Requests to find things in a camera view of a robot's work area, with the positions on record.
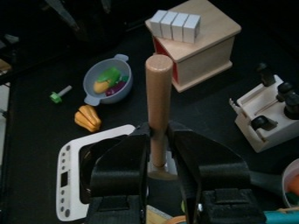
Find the metal bolt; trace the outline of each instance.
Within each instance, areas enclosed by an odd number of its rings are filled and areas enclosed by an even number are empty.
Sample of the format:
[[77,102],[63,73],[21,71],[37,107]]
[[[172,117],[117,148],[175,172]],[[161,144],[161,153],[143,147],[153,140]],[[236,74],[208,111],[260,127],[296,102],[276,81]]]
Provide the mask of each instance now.
[[71,86],[67,86],[57,94],[55,92],[51,93],[51,100],[55,103],[61,102],[61,97],[71,91]]

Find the wooden stick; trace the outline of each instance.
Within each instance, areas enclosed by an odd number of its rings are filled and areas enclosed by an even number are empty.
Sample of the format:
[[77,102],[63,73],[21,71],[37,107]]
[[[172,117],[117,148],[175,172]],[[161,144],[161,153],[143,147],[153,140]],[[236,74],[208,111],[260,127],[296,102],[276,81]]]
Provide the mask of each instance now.
[[145,91],[148,124],[152,129],[151,156],[156,167],[165,164],[165,136],[168,125],[173,61],[165,55],[156,54],[145,61]]

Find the toy vegetable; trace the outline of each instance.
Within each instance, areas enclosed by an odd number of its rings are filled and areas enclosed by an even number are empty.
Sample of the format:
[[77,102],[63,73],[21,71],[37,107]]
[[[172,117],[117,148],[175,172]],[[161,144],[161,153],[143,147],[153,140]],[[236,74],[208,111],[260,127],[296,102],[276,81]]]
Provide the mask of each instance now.
[[75,114],[75,123],[85,128],[89,132],[99,130],[101,121],[92,106],[84,105],[79,107],[79,111]]
[[97,80],[95,81],[93,84],[93,91],[97,94],[104,93],[111,87],[113,87],[117,84],[119,78],[120,78],[119,70],[115,67],[111,67],[97,77]]

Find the black table surface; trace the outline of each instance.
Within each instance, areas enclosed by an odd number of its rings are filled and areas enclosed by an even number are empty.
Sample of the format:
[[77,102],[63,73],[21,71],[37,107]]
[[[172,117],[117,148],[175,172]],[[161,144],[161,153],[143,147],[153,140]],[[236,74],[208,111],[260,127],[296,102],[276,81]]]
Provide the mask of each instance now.
[[[212,2],[241,26],[231,53],[232,68],[181,93],[172,88],[169,119],[227,145],[245,160],[251,171],[280,175],[286,166],[299,158],[299,138],[255,153],[235,124],[236,113],[229,106],[229,98],[236,100],[260,84],[255,71],[260,61],[269,64],[284,81],[294,83],[299,83],[299,63],[231,1]],[[153,52],[151,33],[143,26],[129,31],[109,50],[91,55],[73,52],[11,83],[4,142],[3,223],[63,223],[55,207],[57,158],[68,141],[89,135],[73,122],[75,113],[84,105],[85,72],[117,53],[128,56],[135,77],[132,91],[123,101],[99,104],[97,115],[103,121],[100,130],[124,124],[136,126],[147,122],[145,60]],[[55,104],[49,99],[51,93],[68,85],[72,90],[63,96],[63,103]],[[148,204],[169,215],[180,214],[180,205],[171,205],[171,201],[180,201],[179,186],[156,181],[151,185],[156,193],[151,195]],[[263,210],[284,205],[272,193],[253,186],[252,189]]]

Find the orange object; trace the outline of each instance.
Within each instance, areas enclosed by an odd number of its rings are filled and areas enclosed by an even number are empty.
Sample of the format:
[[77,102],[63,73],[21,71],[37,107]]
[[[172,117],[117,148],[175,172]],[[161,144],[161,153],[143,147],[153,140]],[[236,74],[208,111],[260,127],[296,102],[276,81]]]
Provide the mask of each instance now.
[[79,111],[75,114],[75,123],[85,128],[89,132],[95,132],[99,130],[101,121],[92,106],[84,105],[79,107]]
[[291,182],[288,183],[287,191],[299,196],[299,175],[294,176]]
[[185,215],[171,218],[164,224],[180,224],[185,222]]

